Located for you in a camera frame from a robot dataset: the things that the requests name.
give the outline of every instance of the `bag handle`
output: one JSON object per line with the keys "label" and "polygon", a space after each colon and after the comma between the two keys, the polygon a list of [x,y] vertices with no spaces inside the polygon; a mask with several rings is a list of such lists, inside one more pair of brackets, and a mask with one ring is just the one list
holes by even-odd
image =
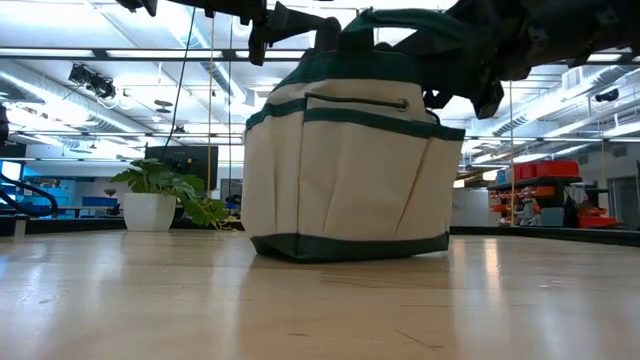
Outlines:
{"label": "bag handle", "polygon": [[339,50],[373,50],[373,29],[426,29],[463,42],[465,25],[445,14],[426,9],[373,10],[367,9],[342,30],[338,37]]}

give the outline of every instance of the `canvas tote bag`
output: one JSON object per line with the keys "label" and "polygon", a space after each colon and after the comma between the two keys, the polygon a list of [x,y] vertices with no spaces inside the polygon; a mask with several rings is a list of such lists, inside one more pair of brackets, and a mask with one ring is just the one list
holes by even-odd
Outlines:
{"label": "canvas tote bag", "polygon": [[247,121],[242,222],[258,253],[447,250],[464,130],[427,114],[415,59],[373,44],[375,27],[423,26],[416,12],[363,12],[337,51],[305,58]]}

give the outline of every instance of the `potted plant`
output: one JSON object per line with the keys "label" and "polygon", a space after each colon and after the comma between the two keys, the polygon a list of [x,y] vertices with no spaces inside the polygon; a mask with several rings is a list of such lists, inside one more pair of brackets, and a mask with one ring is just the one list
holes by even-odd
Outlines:
{"label": "potted plant", "polygon": [[176,210],[176,201],[197,225],[220,225],[227,219],[220,200],[205,198],[204,181],[195,175],[180,175],[156,160],[136,160],[131,168],[111,182],[124,182],[131,193],[124,194],[123,212],[131,231],[167,231]]}

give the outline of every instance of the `white planter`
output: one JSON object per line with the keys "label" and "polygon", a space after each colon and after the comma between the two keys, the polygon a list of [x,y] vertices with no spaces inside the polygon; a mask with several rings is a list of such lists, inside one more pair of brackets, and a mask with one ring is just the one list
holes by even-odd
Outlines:
{"label": "white planter", "polygon": [[176,197],[126,193],[122,206],[129,231],[168,231],[176,212]]}

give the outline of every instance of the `green leaves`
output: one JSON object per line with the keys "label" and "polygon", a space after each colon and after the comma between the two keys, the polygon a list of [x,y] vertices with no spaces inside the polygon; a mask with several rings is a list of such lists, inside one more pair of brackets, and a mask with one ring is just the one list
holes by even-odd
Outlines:
{"label": "green leaves", "polygon": [[129,168],[114,176],[111,182],[124,182],[135,193],[175,195],[196,225],[213,225],[216,229],[228,218],[224,202],[202,198],[204,181],[195,175],[180,175],[155,159],[136,160]]}

